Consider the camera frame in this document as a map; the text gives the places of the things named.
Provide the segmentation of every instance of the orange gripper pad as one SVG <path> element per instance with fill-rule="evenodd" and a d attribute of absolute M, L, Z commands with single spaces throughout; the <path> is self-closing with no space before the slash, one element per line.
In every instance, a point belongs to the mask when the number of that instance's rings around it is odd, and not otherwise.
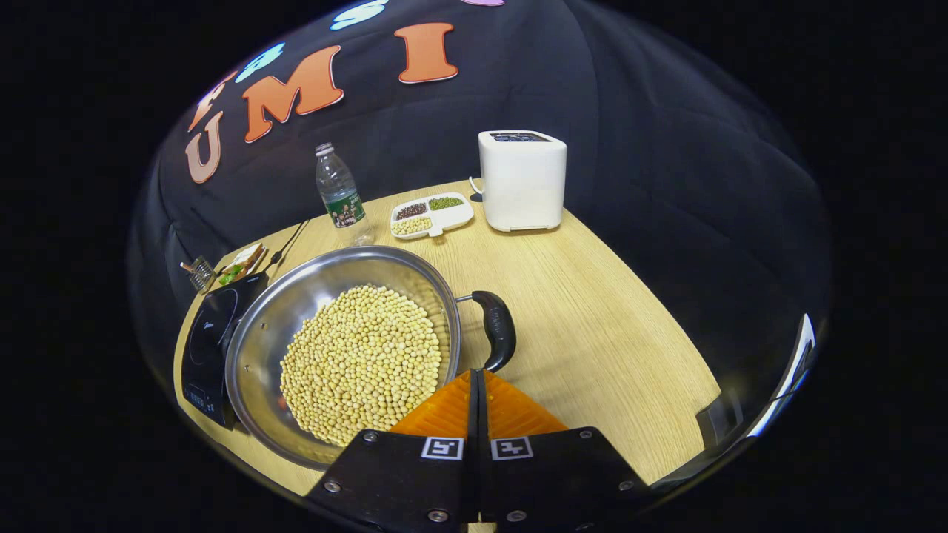
<path fill-rule="evenodd" d="M 489 438 L 512 438 L 562 432 L 568 428 L 530 396 L 484 372 Z M 451 380 L 390 429 L 394 433 L 433 437 L 467 437 L 470 371 Z"/>

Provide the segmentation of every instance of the white toaster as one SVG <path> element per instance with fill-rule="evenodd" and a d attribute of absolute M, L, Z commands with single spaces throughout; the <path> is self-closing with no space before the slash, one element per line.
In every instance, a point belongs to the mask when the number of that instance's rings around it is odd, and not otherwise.
<path fill-rule="evenodd" d="M 539 132 L 480 132 L 483 210 L 500 231 L 547 230 L 563 218 L 566 143 Z"/>

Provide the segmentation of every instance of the food tray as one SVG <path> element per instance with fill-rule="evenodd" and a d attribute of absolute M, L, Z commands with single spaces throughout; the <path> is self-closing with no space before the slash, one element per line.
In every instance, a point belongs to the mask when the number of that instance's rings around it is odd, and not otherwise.
<path fill-rule="evenodd" d="M 437 211 L 431 210 L 431 205 L 429 201 L 434 198 L 457 198 L 462 201 L 460 206 L 452 206 L 449 208 L 440 209 Z M 398 216 L 398 212 L 402 211 L 408 206 L 414 204 L 425 204 L 425 212 L 416 214 L 414 216 L 408 216 L 401 220 L 396 220 L 395 217 Z M 405 235 L 395 234 L 392 224 L 395 222 L 402 222 L 404 220 L 412 220 L 415 218 L 428 217 L 431 219 L 431 227 L 424 231 L 416 231 L 415 233 L 407 233 Z M 416 198 L 411 200 L 411 202 L 405 202 L 404 204 L 399 204 L 392 209 L 392 215 L 389 217 L 389 231 L 392 233 L 392 236 L 399 239 L 417 239 L 418 237 L 437 237 L 438 235 L 444 233 L 447 230 L 453 230 L 459 226 L 463 226 L 467 223 L 468 220 L 474 218 L 474 209 L 471 207 L 470 203 L 467 201 L 467 198 L 464 198 L 462 194 L 459 193 L 442 193 L 442 194 L 433 194 L 431 196 L 425 196 L 422 198 Z"/>

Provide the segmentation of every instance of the black handle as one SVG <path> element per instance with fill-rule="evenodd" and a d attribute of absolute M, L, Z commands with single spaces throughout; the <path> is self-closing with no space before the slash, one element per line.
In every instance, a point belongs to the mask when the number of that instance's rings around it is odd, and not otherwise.
<path fill-rule="evenodd" d="M 517 348 L 514 319 L 510 316 L 507 304 L 493 292 L 475 290 L 471 292 L 470 298 L 483 309 L 483 331 L 490 340 L 490 357 L 483 364 L 483 368 L 497 372 L 514 356 L 514 350 Z"/>

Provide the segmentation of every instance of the black induction cooktop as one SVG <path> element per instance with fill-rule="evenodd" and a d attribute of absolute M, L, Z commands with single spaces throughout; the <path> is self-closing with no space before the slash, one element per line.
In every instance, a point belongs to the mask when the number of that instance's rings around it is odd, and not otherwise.
<path fill-rule="evenodd" d="M 232 429 L 234 411 L 224 384 L 230 338 L 250 304 L 266 288 L 266 274 L 253 274 L 212 290 L 194 315 L 181 359 L 184 397 L 208 418 Z"/>

